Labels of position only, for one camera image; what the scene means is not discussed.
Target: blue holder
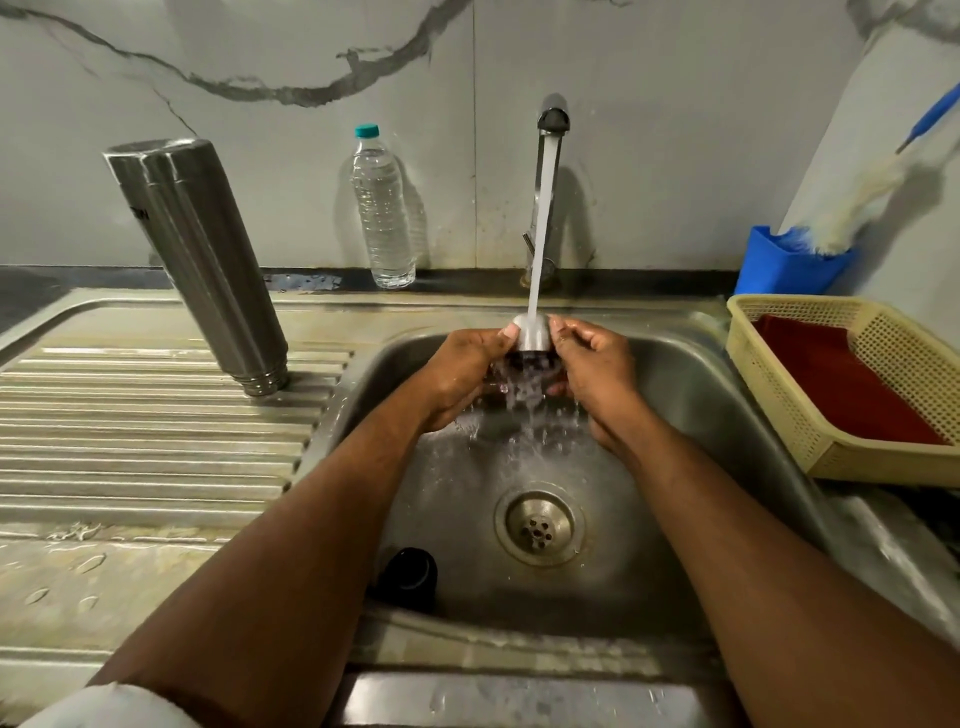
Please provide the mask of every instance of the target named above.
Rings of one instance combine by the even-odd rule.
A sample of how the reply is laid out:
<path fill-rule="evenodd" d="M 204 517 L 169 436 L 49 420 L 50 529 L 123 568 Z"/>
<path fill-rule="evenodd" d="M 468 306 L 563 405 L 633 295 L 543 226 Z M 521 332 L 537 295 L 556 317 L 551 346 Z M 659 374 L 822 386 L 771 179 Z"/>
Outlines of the blue holder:
<path fill-rule="evenodd" d="M 770 228 L 750 230 L 747 254 L 733 293 L 806 293 L 826 291 L 856 257 L 856 248 L 826 257 L 801 248 L 805 230 L 791 229 L 783 235 Z"/>

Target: drain strainer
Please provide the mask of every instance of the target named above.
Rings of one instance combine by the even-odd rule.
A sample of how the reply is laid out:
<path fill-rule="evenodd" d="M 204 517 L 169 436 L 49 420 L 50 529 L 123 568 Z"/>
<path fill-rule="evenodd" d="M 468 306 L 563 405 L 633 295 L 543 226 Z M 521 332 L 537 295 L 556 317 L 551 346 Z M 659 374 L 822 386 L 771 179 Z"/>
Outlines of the drain strainer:
<path fill-rule="evenodd" d="M 584 540 L 583 511 L 553 483 L 531 483 L 504 494 L 493 517 L 500 544 L 531 566 L 569 561 Z"/>

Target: plastic bottle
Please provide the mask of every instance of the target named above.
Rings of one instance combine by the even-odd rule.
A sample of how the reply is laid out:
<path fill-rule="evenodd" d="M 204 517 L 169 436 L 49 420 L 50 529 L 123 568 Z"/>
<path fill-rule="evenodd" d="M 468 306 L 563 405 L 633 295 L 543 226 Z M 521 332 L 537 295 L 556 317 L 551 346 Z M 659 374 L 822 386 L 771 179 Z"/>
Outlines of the plastic bottle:
<path fill-rule="evenodd" d="M 380 139 L 376 124 L 361 124 L 355 133 L 359 143 L 350 179 L 373 281 L 381 288 L 403 288 L 417 277 L 417 266 L 407 230 L 400 168 Z"/>

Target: blue brush handle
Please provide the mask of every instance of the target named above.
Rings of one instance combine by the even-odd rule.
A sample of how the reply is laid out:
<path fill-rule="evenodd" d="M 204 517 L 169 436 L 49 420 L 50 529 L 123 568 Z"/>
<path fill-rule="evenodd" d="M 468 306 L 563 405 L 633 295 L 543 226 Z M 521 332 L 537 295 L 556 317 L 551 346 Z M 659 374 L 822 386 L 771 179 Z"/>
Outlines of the blue brush handle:
<path fill-rule="evenodd" d="M 930 111 L 925 113 L 910 130 L 910 135 L 900 148 L 905 149 L 907 144 L 933 129 L 934 125 L 944 118 L 944 114 L 956 106 L 958 101 L 960 101 L 960 84 L 945 93 L 940 101 L 930 107 Z"/>

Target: forearm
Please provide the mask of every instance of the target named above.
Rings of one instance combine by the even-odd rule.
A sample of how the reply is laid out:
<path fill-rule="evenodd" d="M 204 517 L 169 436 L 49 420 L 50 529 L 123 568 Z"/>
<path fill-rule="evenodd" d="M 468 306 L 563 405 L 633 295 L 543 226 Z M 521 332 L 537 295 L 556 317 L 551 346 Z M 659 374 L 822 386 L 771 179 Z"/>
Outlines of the forearm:
<path fill-rule="evenodd" d="M 608 424 L 757 726 L 946 724 L 960 658 L 777 521 L 639 398 Z"/>
<path fill-rule="evenodd" d="M 92 682 L 158 692 L 208 725 L 319 725 L 428 414 L 415 386 L 402 385 L 180 586 Z"/>

